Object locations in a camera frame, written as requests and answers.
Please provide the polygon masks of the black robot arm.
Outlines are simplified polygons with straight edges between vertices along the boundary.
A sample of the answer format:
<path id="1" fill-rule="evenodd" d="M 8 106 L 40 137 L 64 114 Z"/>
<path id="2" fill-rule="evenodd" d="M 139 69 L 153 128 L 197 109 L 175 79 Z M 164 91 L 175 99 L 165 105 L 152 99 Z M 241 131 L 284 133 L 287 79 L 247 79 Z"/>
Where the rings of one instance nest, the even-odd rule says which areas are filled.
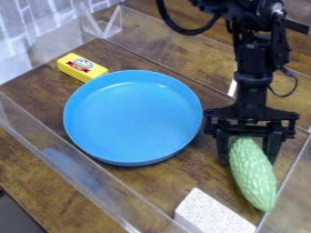
<path id="1" fill-rule="evenodd" d="M 236 57 L 236 102 L 204 111 L 204 133 L 216 139 L 219 159 L 228 164 L 231 136 L 259 137 L 270 161 L 278 158 L 282 142 L 295 135 L 295 112 L 266 105 L 274 72 L 294 73 L 286 37 L 282 0 L 189 0 L 201 11 L 225 19 Z"/>

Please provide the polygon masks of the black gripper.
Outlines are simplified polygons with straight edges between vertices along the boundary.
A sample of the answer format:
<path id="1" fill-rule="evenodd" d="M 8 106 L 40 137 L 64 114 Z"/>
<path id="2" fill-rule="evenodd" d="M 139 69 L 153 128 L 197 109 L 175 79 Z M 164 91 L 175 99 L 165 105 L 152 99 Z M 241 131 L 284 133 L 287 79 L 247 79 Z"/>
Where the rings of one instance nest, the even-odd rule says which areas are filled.
<path id="1" fill-rule="evenodd" d="M 256 78 L 235 72 L 236 102 L 204 111 L 204 133 L 216 138 L 223 166 L 229 164 L 229 136 L 263 137 L 263 150 L 271 164 L 278 159 L 283 140 L 295 136 L 299 115 L 266 105 L 272 77 L 264 75 Z"/>

